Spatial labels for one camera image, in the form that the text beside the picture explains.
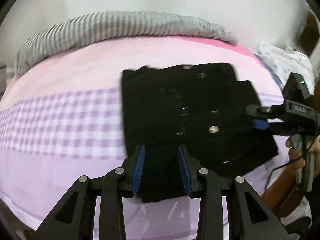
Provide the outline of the person right hand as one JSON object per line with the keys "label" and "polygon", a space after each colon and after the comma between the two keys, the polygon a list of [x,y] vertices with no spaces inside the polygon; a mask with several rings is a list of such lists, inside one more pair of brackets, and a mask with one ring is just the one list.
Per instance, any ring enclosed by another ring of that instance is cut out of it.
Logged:
{"label": "person right hand", "polygon": [[[317,82],[315,86],[313,100],[316,106],[317,113],[319,113],[319,82]],[[314,142],[308,142],[306,147],[309,148],[310,145],[312,145],[312,147],[310,148],[309,152],[315,154],[314,175],[317,176],[319,175],[319,137],[315,139]],[[293,164],[290,164],[290,167],[292,168],[294,174],[298,174],[298,171],[301,171],[306,163],[306,161],[302,158],[302,150],[295,150],[289,140],[286,141],[286,146],[290,148],[290,161],[298,159]]]}

